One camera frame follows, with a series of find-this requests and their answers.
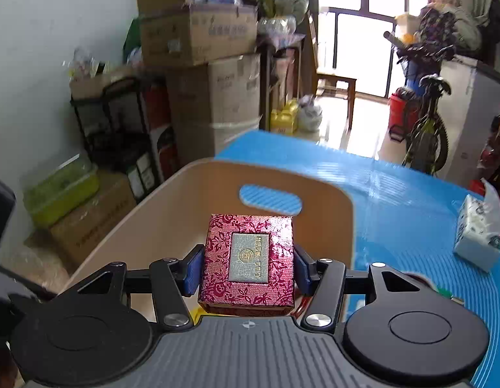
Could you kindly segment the open top cardboard box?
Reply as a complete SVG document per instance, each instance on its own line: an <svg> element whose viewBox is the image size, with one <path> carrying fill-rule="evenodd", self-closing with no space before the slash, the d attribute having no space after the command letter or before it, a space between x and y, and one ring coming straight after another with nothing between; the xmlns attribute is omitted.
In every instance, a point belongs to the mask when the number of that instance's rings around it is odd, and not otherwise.
<svg viewBox="0 0 500 388"><path fill-rule="evenodd" d="M188 68L253 53L256 0L137 0L147 68Z"/></svg>

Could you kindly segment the red bucket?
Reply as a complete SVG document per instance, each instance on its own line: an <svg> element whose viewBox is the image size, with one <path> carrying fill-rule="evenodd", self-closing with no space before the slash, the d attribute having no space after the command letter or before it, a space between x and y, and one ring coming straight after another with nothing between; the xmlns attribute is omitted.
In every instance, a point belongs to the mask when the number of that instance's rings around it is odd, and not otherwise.
<svg viewBox="0 0 500 388"><path fill-rule="evenodd" d="M407 87L398 88L388 99L388 135L401 143L410 134L418 120L419 98Z"/></svg>

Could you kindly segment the beige plastic storage bin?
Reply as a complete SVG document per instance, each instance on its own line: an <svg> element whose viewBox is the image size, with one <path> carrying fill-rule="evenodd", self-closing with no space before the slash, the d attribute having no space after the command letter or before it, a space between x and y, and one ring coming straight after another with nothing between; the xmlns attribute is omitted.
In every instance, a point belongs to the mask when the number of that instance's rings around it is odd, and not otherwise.
<svg viewBox="0 0 500 388"><path fill-rule="evenodd" d="M181 257L204 243L213 213L277 214L277 207L258 208L242 201L239 190L244 185L298 196L302 206L293 218L295 244L312 257L352 264L353 203L343 190L280 169L204 159L183 167L133 209L83 262L69 285L112 261L139 269L162 257Z"/></svg>

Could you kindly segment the black metal shelf rack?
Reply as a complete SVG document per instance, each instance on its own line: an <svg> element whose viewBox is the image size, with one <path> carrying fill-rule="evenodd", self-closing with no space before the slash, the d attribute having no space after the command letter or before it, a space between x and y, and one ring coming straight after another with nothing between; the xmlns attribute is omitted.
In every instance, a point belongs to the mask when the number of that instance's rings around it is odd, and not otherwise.
<svg viewBox="0 0 500 388"><path fill-rule="evenodd" d="M127 177L136 202L160 184L147 125L142 83L128 76L98 95L70 98L89 159L99 168Z"/></svg>

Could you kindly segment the wooden chair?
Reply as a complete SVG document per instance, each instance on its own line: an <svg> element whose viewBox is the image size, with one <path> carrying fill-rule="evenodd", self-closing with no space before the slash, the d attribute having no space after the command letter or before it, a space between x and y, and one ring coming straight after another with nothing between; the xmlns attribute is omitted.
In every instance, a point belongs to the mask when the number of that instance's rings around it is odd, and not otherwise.
<svg viewBox="0 0 500 388"><path fill-rule="evenodd" d="M353 128L357 80L355 78L337 75L334 71L324 70L319 66L317 28L315 26L313 15L310 11L306 12L306 21L308 26L308 39L310 41L310 58L312 64L310 73L310 91L313 95L316 95L319 89L322 90L322 93L329 91L336 94L338 90L338 83L346 83L347 129L351 131Z"/></svg>

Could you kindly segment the magenta floral gift box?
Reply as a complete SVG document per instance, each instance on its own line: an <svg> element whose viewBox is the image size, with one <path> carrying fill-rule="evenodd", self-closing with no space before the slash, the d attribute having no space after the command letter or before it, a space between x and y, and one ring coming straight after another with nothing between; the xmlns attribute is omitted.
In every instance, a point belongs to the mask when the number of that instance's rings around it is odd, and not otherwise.
<svg viewBox="0 0 500 388"><path fill-rule="evenodd" d="M295 305L290 216L213 214L199 305L210 314L284 315Z"/></svg>

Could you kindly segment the white plastic bag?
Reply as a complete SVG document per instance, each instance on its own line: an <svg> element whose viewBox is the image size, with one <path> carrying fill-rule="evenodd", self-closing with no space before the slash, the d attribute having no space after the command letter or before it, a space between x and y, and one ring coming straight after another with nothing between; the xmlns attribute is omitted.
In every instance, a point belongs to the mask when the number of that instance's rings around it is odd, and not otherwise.
<svg viewBox="0 0 500 388"><path fill-rule="evenodd" d="M297 122L301 131L317 131L322 119L322 110L315 104L314 95L305 95L298 100Z"/></svg>

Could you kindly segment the bag of wood shavings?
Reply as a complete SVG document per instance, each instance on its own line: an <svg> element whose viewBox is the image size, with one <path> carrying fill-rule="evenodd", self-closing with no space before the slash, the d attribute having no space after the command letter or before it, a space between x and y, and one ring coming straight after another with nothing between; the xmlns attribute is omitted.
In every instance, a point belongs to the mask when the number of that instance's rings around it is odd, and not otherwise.
<svg viewBox="0 0 500 388"><path fill-rule="evenodd" d="M54 293L60 293L69 281L62 259L47 248L22 245L5 258L3 266Z"/></svg>

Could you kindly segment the brown cardboard box on floor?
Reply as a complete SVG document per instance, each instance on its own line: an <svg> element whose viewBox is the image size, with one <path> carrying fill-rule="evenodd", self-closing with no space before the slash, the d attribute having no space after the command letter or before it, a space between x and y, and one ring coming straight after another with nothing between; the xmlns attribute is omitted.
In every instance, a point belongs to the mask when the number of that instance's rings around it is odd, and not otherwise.
<svg viewBox="0 0 500 388"><path fill-rule="evenodd" d="M57 221L51 237L63 256L78 267L100 242L135 207L128 178L121 173L99 172L97 193Z"/></svg>

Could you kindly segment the yellow oil jug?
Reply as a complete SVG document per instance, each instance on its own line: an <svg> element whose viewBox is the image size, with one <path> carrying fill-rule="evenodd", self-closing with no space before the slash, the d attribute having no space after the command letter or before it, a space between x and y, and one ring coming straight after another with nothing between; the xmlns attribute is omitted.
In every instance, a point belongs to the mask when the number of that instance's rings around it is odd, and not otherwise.
<svg viewBox="0 0 500 388"><path fill-rule="evenodd" d="M298 110L299 105L297 99L291 99L278 110L272 110L270 116L270 131L282 135L293 135L298 128Z"/></svg>

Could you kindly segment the white freezer cabinet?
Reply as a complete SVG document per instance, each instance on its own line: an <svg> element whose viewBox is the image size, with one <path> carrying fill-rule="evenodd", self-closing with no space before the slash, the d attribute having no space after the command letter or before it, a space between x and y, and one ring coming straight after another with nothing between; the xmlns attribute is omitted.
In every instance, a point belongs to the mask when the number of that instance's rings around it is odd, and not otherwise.
<svg viewBox="0 0 500 388"><path fill-rule="evenodd" d="M492 119L500 113L500 73L476 59L457 55L442 63L440 75L450 84L452 94L443 95L439 102L448 156L438 177L466 188L476 175Z"/></svg>

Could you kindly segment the green black bicycle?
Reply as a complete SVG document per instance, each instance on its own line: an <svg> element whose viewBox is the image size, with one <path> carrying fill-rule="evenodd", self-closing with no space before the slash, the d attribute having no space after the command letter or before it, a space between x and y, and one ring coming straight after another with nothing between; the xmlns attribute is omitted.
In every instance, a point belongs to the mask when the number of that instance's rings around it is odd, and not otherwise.
<svg viewBox="0 0 500 388"><path fill-rule="evenodd" d="M404 44L391 32L383 37L397 50L398 63L404 66L405 85L419 98L418 120L405 144L402 165L410 169L435 175L447 161L448 137L446 126L438 113L443 95L451 95L450 84L440 76L444 60L455 56L453 45L435 47L433 44Z"/></svg>

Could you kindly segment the white tissue pack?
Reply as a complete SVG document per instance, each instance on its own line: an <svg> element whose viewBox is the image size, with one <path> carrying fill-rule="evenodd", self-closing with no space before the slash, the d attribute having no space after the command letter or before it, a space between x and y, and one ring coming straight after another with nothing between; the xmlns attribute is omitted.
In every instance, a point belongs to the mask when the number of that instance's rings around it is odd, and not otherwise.
<svg viewBox="0 0 500 388"><path fill-rule="evenodd" d="M453 253L489 273L500 260L500 198L486 179L481 179L482 200L468 194L460 208Z"/></svg>

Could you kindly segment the green small bottle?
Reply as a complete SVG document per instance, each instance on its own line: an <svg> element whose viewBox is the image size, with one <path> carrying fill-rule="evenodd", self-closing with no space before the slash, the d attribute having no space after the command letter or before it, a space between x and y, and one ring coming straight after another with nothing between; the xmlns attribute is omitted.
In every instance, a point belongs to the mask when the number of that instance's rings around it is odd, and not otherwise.
<svg viewBox="0 0 500 388"><path fill-rule="evenodd" d="M443 287L437 287L435 289L435 291L440 294L441 296L445 297L446 299L450 299L452 300L453 302L461 305L461 306L464 306L465 305L465 301L460 298L460 297L457 297L455 296L453 293L451 293L449 290L443 288Z"/></svg>

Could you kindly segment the green plastic lidded container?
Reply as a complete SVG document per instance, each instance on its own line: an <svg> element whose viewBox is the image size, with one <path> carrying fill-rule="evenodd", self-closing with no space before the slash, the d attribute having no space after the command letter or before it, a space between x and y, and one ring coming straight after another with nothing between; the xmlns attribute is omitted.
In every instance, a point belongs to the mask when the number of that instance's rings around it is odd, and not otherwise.
<svg viewBox="0 0 500 388"><path fill-rule="evenodd" d="M97 166L81 152L48 159L20 179L33 225L48 229L99 189Z"/></svg>

